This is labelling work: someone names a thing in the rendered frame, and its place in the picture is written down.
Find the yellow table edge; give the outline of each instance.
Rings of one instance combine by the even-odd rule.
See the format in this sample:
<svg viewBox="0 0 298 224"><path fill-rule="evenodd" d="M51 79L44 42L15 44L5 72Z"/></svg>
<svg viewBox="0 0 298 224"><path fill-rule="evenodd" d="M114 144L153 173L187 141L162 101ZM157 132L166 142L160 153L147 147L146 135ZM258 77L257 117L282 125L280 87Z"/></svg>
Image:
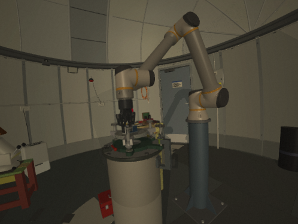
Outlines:
<svg viewBox="0 0 298 224"><path fill-rule="evenodd" d="M9 172L6 174L2 174L0 177L0 184L5 184L5 183L11 183L14 182L16 180L16 178L14 177L14 175L16 174L21 174L22 172L24 172L24 170L27 168L27 166L33 161L33 159L27 159L25 161L23 161L20 166L22 164L26 164L25 167L20 167L20 168L16 168L13 172Z"/></svg>

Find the black trash can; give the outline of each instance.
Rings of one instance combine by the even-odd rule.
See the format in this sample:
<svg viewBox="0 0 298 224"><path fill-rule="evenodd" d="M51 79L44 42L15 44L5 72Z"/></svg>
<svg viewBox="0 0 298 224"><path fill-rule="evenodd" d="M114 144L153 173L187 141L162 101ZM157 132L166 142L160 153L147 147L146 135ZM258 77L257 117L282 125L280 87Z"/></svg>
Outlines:
<svg viewBox="0 0 298 224"><path fill-rule="evenodd" d="M298 172L298 128L281 127L278 166Z"/></svg>

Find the blue door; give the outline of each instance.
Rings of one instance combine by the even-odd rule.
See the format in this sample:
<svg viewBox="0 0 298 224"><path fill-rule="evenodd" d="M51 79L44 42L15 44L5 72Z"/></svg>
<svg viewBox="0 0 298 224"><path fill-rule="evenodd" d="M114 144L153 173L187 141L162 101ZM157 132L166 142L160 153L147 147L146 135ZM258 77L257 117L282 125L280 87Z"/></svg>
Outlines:
<svg viewBox="0 0 298 224"><path fill-rule="evenodd" d="M166 134L188 135L188 93L190 67L172 68L160 71L162 89L163 123Z"/></svg>

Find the red box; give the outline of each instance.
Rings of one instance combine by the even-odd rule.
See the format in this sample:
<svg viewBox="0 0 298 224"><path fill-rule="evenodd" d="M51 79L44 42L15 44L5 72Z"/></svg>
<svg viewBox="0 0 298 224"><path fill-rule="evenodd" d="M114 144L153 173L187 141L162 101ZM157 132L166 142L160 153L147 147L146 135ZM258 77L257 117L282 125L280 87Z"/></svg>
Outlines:
<svg viewBox="0 0 298 224"><path fill-rule="evenodd" d="M106 218L114 214L112 210L111 190L107 190L98 194L99 206L101 207L102 218Z"/></svg>

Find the colorful wooden stool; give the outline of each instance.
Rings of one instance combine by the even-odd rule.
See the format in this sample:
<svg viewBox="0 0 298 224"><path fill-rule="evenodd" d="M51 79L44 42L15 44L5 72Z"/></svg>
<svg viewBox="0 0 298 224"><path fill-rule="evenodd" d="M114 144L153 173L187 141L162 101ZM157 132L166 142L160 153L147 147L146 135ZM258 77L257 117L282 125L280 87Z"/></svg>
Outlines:
<svg viewBox="0 0 298 224"><path fill-rule="evenodd" d="M24 170L26 168L28 172L29 183L26 183L24 173ZM17 186L0 190L0 198L1 195L17 191L19 193L20 199L5 204L0 204L0 211L17 206L22 206L22 209L29 208L31 204L30 197L33 191L36 191L38 189L37 176L35 174L33 159L22 161L22 163L12 172L0 174L0 184L10 183L14 181L16 182Z"/></svg>

